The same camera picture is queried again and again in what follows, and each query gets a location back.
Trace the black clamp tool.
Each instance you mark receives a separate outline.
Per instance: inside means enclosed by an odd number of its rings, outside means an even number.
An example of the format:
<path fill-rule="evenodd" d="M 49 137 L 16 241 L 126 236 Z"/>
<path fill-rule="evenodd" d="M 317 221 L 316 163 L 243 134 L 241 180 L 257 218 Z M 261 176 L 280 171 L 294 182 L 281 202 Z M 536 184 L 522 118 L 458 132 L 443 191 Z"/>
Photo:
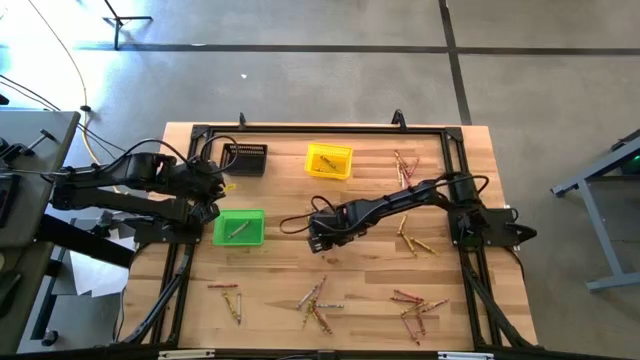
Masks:
<path fill-rule="evenodd" d="M 33 141 L 30 145 L 26 146 L 22 143 L 9 143 L 4 138 L 0 137 L 0 160 L 10 163 L 19 156 L 30 157 L 34 155 L 34 148 L 38 146 L 45 139 L 56 142 L 57 139 L 45 129 L 40 130 L 40 137 Z"/>

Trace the black horizontal frame beam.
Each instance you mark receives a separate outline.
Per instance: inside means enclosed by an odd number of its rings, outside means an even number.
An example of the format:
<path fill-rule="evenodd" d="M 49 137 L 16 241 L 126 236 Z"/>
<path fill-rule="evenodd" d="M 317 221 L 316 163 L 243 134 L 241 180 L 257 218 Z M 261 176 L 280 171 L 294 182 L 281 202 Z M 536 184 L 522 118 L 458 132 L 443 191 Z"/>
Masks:
<path fill-rule="evenodd" d="M 159 345 L 113 345 L 77 350 L 32 352 L 0 355 L 0 360 L 157 360 L 158 353 L 170 349 Z M 365 351 L 365 350 L 268 350 L 214 349 L 214 358 L 203 360 L 438 360 L 439 351 Z M 548 351 L 541 348 L 484 347 L 481 353 L 492 353 L 495 360 L 631 360 Z"/>

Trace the green plastic basket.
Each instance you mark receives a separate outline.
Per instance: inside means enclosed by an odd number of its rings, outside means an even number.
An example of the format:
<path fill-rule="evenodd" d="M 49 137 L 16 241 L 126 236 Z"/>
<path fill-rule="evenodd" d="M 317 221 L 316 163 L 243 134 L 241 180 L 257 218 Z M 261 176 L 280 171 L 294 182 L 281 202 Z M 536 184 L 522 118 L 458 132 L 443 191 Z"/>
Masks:
<path fill-rule="evenodd" d="M 236 237 L 228 235 L 247 220 L 251 224 Z M 215 220 L 213 244 L 216 246 L 260 246 L 264 242 L 265 214 L 262 209 L 222 210 Z"/>

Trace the black plastic basket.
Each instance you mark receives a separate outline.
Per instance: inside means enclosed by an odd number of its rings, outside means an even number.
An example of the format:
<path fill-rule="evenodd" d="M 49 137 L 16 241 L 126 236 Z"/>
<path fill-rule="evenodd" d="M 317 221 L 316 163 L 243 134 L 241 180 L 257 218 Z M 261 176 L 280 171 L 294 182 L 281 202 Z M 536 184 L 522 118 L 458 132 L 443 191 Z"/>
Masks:
<path fill-rule="evenodd" d="M 233 144 L 223 146 L 220 166 L 231 176 L 261 177 L 265 173 L 268 146 L 266 144 Z"/>

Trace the black tripod stand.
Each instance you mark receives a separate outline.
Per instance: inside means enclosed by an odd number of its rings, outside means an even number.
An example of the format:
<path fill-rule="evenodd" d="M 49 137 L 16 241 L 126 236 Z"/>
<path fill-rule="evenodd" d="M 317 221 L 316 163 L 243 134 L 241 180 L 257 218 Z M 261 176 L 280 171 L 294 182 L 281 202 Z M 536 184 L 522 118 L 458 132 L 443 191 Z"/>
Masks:
<path fill-rule="evenodd" d="M 120 16 L 109 0 L 103 0 L 111 16 L 103 17 L 105 22 L 108 22 L 114 27 L 114 39 L 113 49 L 118 50 L 120 48 L 120 33 L 126 22 L 130 21 L 149 21 L 152 22 L 154 18 L 152 16 Z"/>

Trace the white paper sheets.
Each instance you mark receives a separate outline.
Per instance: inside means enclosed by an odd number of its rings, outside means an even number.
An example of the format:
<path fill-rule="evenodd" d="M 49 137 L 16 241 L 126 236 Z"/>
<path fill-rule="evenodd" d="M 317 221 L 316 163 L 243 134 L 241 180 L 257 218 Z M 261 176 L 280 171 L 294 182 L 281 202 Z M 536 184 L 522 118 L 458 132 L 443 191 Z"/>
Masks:
<path fill-rule="evenodd" d="M 70 253 L 75 290 L 78 295 L 89 293 L 101 297 L 120 293 L 129 277 L 129 270 L 72 251 Z"/>

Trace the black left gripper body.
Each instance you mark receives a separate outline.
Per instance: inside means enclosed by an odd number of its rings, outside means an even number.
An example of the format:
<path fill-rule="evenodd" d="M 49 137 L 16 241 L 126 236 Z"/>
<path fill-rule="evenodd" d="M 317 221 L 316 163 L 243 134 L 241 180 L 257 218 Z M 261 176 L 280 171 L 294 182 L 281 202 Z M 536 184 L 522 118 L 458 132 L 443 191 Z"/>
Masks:
<path fill-rule="evenodd" d="M 226 196 L 225 181 L 215 162 L 192 159 L 186 165 L 184 196 L 200 202 L 214 202 Z"/>

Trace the yellow plastic basket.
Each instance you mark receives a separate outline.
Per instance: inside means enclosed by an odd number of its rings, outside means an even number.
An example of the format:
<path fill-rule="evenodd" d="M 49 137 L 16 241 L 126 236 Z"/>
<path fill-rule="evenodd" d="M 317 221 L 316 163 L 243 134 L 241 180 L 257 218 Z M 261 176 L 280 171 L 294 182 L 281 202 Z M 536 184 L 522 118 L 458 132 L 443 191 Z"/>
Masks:
<path fill-rule="evenodd" d="M 326 156 L 337 165 L 337 170 L 324 163 L 320 156 Z M 353 149 L 348 146 L 311 143 L 308 146 L 304 170 L 312 177 L 346 180 L 351 175 Z"/>

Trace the black desk support beam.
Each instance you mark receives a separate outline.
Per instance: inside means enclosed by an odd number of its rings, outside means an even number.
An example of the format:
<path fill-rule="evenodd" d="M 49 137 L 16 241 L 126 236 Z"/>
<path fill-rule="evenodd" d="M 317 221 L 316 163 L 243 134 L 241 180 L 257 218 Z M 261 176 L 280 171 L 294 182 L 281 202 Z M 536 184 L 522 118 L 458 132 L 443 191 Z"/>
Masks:
<path fill-rule="evenodd" d="M 126 269 L 134 257 L 133 250 L 50 215 L 42 216 L 34 238 Z"/>

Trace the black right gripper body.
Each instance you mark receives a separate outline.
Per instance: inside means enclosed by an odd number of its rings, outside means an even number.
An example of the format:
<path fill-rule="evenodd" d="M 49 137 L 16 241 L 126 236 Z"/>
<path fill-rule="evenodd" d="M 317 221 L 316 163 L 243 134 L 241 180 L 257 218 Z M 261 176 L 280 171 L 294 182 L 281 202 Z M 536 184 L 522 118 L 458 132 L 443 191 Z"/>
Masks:
<path fill-rule="evenodd" d="M 350 227 L 344 224 L 342 230 L 320 232 L 309 227 L 309 240 L 319 239 L 326 243 L 326 248 L 333 248 L 335 246 L 342 247 L 347 243 L 355 240 L 359 236 L 364 236 L 367 233 L 368 226 L 360 225 L 358 227 Z"/>

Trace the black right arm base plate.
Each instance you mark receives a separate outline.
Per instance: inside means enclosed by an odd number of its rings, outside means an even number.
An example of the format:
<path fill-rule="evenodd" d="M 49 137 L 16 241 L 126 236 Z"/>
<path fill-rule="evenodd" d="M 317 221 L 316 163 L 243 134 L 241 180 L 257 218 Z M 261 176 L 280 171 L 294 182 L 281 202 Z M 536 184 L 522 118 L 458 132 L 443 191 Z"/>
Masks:
<path fill-rule="evenodd" d="M 513 208 L 484 206 L 456 209 L 448 213 L 452 243 L 464 248 L 513 247 L 537 236 L 537 231 L 518 224 Z"/>

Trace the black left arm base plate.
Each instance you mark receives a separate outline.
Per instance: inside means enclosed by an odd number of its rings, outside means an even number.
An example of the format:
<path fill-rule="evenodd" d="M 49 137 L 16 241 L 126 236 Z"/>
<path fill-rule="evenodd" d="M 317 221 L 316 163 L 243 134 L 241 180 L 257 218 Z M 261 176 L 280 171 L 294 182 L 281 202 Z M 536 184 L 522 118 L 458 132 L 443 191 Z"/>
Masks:
<path fill-rule="evenodd" d="M 204 228 L 199 223 L 180 224 L 146 218 L 125 220 L 125 224 L 135 230 L 134 241 L 140 244 L 196 244 L 200 241 Z"/>

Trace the white strip on beam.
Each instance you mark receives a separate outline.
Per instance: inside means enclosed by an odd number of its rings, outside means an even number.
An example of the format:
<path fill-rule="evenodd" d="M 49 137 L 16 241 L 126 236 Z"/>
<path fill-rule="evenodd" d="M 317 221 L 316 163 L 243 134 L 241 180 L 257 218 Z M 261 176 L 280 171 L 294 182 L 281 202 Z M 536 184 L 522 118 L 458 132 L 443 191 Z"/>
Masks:
<path fill-rule="evenodd" d="M 214 349 L 178 349 L 165 350 L 158 353 L 157 360 L 203 360 L 214 358 Z"/>
<path fill-rule="evenodd" d="M 438 360 L 495 360 L 492 353 L 481 352 L 445 352 L 437 353 Z"/>

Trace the grey side desk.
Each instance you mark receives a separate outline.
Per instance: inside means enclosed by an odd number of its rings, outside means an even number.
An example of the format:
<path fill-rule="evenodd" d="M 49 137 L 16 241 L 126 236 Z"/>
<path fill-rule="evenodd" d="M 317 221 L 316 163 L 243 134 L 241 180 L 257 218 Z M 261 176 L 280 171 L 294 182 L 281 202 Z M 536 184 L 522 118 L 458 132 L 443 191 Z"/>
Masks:
<path fill-rule="evenodd" d="M 80 114 L 0 110 L 0 355 L 16 352 L 54 245 L 35 235 Z"/>

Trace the black computer tower green LEDs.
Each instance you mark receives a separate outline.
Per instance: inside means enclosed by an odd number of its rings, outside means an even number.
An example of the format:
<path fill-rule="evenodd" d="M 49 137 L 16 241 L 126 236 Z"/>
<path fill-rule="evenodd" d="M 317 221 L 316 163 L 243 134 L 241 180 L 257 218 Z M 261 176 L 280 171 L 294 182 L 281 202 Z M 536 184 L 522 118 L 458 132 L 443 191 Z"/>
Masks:
<path fill-rule="evenodd" d="M 638 137 L 640 137 L 640 128 L 630 133 L 629 135 L 620 138 L 610 147 L 610 150 L 616 151 Z M 636 155 L 631 160 L 628 160 L 626 163 L 622 164 L 620 166 L 620 172 L 623 175 L 640 175 L 640 155 Z"/>

